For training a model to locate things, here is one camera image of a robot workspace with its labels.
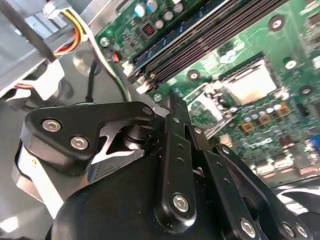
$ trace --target black metal bracket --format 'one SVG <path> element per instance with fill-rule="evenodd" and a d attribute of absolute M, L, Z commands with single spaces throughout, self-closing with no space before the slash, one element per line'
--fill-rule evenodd
<path fill-rule="evenodd" d="M 165 119 L 141 102 L 38 109 L 27 115 L 21 141 L 32 155 L 69 175 L 86 171 L 101 136 L 107 136 L 105 149 L 144 149 L 150 159 L 159 159 L 153 210 L 169 233 L 187 233 L 197 221 L 194 170 L 199 170 L 226 240 L 313 239 L 230 148 L 212 149 L 182 99 L 171 93 L 164 107 L 170 111 Z M 79 146 L 74 137 L 81 137 Z"/>

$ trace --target black wire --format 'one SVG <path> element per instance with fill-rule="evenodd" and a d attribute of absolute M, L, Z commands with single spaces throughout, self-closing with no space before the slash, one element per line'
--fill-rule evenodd
<path fill-rule="evenodd" d="M 21 32 L 21 34 L 50 63 L 56 60 L 54 53 L 43 39 L 25 22 L 23 17 L 6 1 L 0 0 L 0 11 Z"/>
<path fill-rule="evenodd" d="M 93 92 L 94 92 L 94 84 L 95 84 L 95 71 L 98 66 L 97 61 L 94 59 L 91 68 L 90 68 L 90 73 L 89 73 L 89 78 L 88 78 L 88 89 L 87 89 L 87 94 L 85 97 L 85 101 L 87 103 L 93 103 L 94 98 L 93 98 Z"/>

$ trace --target processor socket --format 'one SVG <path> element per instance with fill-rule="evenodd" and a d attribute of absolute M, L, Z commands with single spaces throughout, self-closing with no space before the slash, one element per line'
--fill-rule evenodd
<path fill-rule="evenodd" d="M 263 99 L 277 89 L 264 58 L 225 76 L 222 84 L 238 105 Z"/>

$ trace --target screw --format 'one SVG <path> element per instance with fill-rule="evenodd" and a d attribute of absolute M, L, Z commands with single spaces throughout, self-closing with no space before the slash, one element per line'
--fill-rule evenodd
<path fill-rule="evenodd" d="M 224 153 L 229 154 L 230 151 L 228 148 L 226 148 L 225 146 L 222 147 L 222 151 L 224 151 Z"/>
<path fill-rule="evenodd" d="M 82 136 L 74 136 L 70 143 L 71 146 L 77 150 L 85 150 L 89 146 L 87 139 Z"/>
<path fill-rule="evenodd" d="M 182 213 L 186 213 L 189 210 L 189 203 L 187 199 L 180 194 L 173 196 L 173 205 Z"/>
<path fill-rule="evenodd" d="M 287 232 L 291 237 L 294 237 L 294 236 L 295 236 L 294 231 L 292 231 L 291 227 L 290 227 L 288 224 L 283 223 L 283 227 L 284 227 L 284 229 L 286 230 L 286 232 Z"/>
<path fill-rule="evenodd" d="M 176 116 L 174 116 L 172 119 L 173 119 L 177 124 L 180 123 L 179 119 L 178 119 Z"/>
<path fill-rule="evenodd" d="M 305 238 L 308 237 L 308 234 L 307 234 L 306 230 L 305 230 L 302 226 L 300 226 L 299 224 L 296 225 L 296 229 L 298 230 L 298 232 L 299 232 L 302 236 L 304 236 Z"/>
<path fill-rule="evenodd" d="M 198 128 L 198 127 L 195 127 L 194 130 L 195 130 L 195 132 L 196 132 L 197 134 L 201 134 L 201 132 L 202 132 L 201 129 Z"/>
<path fill-rule="evenodd" d="M 256 237 L 256 231 L 250 222 L 244 218 L 240 221 L 242 230 L 252 239 Z"/>
<path fill-rule="evenodd" d="M 148 114 L 148 115 L 151 115 L 151 114 L 153 113 L 153 111 L 152 111 L 150 108 L 146 107 L 146 106 L 144 106 L 144 107 L 142 108 L 142 111 L 143 111 L 144 113 Z"/>
<path fill-rule="evenodd" d="M 110 41 L 109 41 L 109 39 L 106 38 L 105 36 L 100 39 L 100 45 L 101 45 L 101 47 L 103 47 L 103 48 L 108 47 L 109 44 L 110 44 Z"/>
<path fill-rule="evenodd" d="M 47 119 L 42 123 L 42 127 L 48 132 L 58 132 L 61 129 L 61 124 L 57 120 Z"/>

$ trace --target white label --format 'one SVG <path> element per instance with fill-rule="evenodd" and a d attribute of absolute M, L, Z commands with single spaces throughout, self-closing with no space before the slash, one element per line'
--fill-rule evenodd
<path fill-rule="evenodd" d="M 263 146 L 263 145 L 266 145 L 266 144 L 270 144 L 273 141 L 274 140 L 271 137 L 269 137 L 269 138 L 265 139 L 262 142 L 258 142 L 258 143 L 254 143 L 254 144 L 249 145 L 249 148 L 256 149 L 256 148 L 258 148 L 260 146 Z"/>
<path fill-rule="evenodd" d="M 314 68 L 320 69 L 320 56 L 315 57 L 312 61 Z"/>

